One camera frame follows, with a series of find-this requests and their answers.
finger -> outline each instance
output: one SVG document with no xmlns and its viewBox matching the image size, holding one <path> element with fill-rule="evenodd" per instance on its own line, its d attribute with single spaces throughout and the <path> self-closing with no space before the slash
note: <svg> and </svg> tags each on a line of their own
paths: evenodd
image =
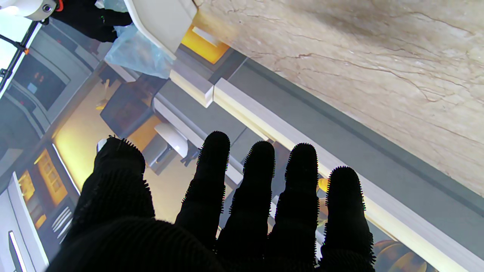
<svg viewBox="0 0 484 272">
<path fill-rule="evenodd" d="M 353 169 L 344 166 L 332 171 L 326 205 L 322 269 L 341 271 L 346 266 L 358 266 L 358 271 L 371 271 L 373 235 L 364 216 L 360 180 Z"/>
<path fill-rule="evenodd" d="M 267 256 L 315 264 L 318 220 L 318 158 L 310 144 L 298 144 L 286 168 L 286 189 L 277 203 L 275 225 L 269 235 Z"/>
<path fill-rule="evenodd" d="M 63 243 L 87 230 L 124 217 L 154 217 L 148 184 L 143 180 L 145 160 L 125 139 L 110 137 L 94 159 L 74 210 L 71 228 Z"/>
<path fill-rule="evenodd" d="M 234 193 L 230 217 L 217 240 L 217 252 L 226 259 L 262 259 L 274 170 L 274 147 L 265 141 L 256 143 L 245 160 L 242 183 Z"/>
<path fill-rule="evenodd" d="M 222 132 L 207 136 L 198 157 L 197 171 L 186 191 L 175 224 L 191 232 L 207 248 L 213 249 L 222 201 L 230 141 Z"/>
</svg>

marble countertop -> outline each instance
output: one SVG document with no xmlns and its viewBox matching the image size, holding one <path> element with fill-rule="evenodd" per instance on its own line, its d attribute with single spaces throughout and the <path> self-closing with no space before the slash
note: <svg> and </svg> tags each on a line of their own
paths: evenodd
<svg viewBox="0 0 484 272">
<path fill-rule="evenodd" d="M 484 194 L 484 2 L 195 0 L 194 24 Z"/>
</svg>

plastic bag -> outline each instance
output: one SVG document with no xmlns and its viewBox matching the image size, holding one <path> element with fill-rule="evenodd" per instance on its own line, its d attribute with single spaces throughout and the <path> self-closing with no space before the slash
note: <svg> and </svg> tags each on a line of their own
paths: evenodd
<svg viewBox="0 0 484 272">
<path fill-rule="evenodd" d="M 104 7 L 119 12 L 128 11 L 123 0 L 104 0 Z M 139 32 L 134 24 L 114 29 L 118 38 L 106 54 L 107 62 L 151 76 L 170 77 L 173 59 Z"/>
</svg>

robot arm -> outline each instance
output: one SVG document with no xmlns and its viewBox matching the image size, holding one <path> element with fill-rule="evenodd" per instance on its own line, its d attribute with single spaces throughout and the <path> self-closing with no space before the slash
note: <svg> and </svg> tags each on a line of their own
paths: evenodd
<svg viewBox="0 0 484 272">
<path fill-rule="evenodd" d="M 57 5 L 56 0 L 0 0 L 0 12 L 42 21 L 56 10 Z"/>
</svg>

black glove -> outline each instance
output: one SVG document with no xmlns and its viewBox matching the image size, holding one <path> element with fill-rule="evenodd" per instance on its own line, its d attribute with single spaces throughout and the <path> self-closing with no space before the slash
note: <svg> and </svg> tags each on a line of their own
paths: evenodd
<svg viewBox="0 0 484 272">
<path fill-rule="evenodd" d="M 139 150 L 110 137 L 96 156 L 72 228 L 47 271 L 374 272 L 361 187 L 348 167 L 330 176 L 326 241 L 323 259 L 316 262 L 318 165 L 309 144 L 291 152 L 286 189 L 269 236 L 274 149 L 268 142 L 252 147 L 231 216 L 216 240 L 229 149 L 225 134 L 207 137 L 172 225 L 154 220 Z"/>
<path fill-rule="evenodd" d="M 275 226 L 267 235 L 274 175 L 274 148 L 256 143 L 246 159 L 229 217 L 216 240 L 225 194 L 230 142 L 221 132 L 205 140 L 195 178 L 187 190 L 175 225 L 191 232 L 227 271 L 313 271 L 318 217 L 318 161 L 310 144 L 291 152 L 286 189 L 277 203 Z M 335 169 L 328 192 L 326 241 L 321 271 L 374 271 L 373 237 L 364 217 L 360 182 L 349 167 Z"/>
</svg>

